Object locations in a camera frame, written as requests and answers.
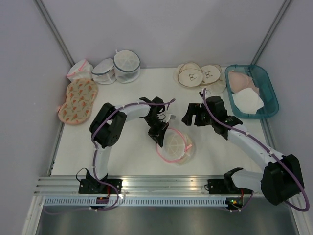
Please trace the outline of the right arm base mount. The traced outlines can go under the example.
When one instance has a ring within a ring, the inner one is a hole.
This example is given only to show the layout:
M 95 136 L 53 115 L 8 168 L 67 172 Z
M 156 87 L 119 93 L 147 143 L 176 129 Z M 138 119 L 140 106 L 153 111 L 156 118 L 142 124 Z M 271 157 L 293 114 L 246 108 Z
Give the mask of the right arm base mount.
M 228 185 L 224 179 L 208 179 L 204 188 L 210 195 L 251 195 L 252 190 Z

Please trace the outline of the white pink-zip mesh laundry bag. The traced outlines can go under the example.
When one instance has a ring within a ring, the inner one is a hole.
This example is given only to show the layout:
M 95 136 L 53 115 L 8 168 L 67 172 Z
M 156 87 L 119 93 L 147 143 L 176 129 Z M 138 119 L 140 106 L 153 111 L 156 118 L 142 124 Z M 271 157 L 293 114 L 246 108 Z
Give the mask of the white pink-zip mesh laundry bag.
M 168 164 L 182 166 L 190 162 L 195 153 L 191 138 L 177 129 L 165 132 L 163 147 L 156 145 L 157 154 Z

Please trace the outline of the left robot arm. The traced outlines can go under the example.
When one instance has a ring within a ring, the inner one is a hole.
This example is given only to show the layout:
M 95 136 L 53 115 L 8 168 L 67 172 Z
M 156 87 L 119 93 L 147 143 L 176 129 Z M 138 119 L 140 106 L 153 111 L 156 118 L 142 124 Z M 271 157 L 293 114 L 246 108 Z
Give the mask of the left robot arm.
M 149 100 L 146 97 L 122 106 L 105 103 L 90 125 L 91 141 L 94 145 L 92 177 L 89 187 L 97 194 L 103 193 L 107 185 L 108 160 L 113 145 L 119 140 L 126 122 L 142 118 L 149 126 L 148 136 L 163 147 L 165 132 L 169 123 L 159 115 L 168 109 L 175 100 L 163 102 L 159 97 Z

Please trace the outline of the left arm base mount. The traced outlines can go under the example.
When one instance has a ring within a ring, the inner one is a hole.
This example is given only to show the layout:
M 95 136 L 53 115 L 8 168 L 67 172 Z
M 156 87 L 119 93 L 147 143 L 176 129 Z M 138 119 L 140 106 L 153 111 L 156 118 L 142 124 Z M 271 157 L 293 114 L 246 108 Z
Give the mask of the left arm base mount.
M 118 193 L 122 189 L 122 180 L 121 179 L 107 179 L 106 182 L 114 186 Z M 79 194 L 116 194 L 116 191 L 108 185 L 101 184 L 95 179 L 82 179 L 79 190 Z

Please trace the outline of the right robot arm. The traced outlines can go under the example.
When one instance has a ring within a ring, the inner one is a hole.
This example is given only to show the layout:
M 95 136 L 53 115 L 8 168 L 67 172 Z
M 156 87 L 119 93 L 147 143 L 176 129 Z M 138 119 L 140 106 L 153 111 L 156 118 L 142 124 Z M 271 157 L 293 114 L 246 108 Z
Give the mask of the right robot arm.
M 297 194 L 305 194 L 301 166 L 293 154 L 284 155 L 249 133 L 243 122 L 230 116 L 219 96 L 202 103 L 189 103 L 182 122 L 197 127 L 211 126 L 216 134 L 246 153 L 261 173 L 237 167 L 224 174 L 223 187 L 228 193 L 241 188 L 260 192 L 273 205 L 279 205 Z

